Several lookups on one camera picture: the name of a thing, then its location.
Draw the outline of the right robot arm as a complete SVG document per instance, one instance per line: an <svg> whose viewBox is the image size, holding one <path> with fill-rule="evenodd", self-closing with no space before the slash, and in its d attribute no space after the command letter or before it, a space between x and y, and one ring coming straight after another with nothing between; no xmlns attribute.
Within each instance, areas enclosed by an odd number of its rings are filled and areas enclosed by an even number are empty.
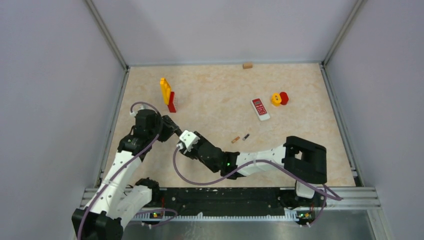
<svg viewBox="0 0 424 240"><path fill-rule="evenodd" d="M274 169L284 169L303 185L323 185L328 180L327 149L297 136L288 136L284 144L269 150L230 152L214 146L196 131L185 130L178 144L181 154L232 180Z"/></svg>

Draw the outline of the white remote control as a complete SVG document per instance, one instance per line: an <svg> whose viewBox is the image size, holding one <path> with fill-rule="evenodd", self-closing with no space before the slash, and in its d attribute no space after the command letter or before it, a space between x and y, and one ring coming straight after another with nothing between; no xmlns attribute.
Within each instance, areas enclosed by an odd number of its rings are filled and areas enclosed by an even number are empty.
<svg viewBox="0 0 424 240"><path fill-rule="evenodd" d="M260 121L266 121L271 118L261 98L253 98L250 103L254 109L256 116Z"/></svg>

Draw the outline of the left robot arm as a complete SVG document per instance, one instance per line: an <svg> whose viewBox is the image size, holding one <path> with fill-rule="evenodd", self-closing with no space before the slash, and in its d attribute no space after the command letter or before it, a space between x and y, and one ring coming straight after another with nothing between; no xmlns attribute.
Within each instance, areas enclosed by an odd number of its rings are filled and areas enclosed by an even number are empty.
<svg viewBox="0 0 424 240"><path fill-rule="evenodd" d="M160 193L145 185L125 193L135 170L156 141L165 142L180 128L168 115L152 109L133 114L135 124L117 148L112 166L94 196L82 209L76 209L71 221L78 240L120 240L126 226L145 205L154 207Z"/></svg>

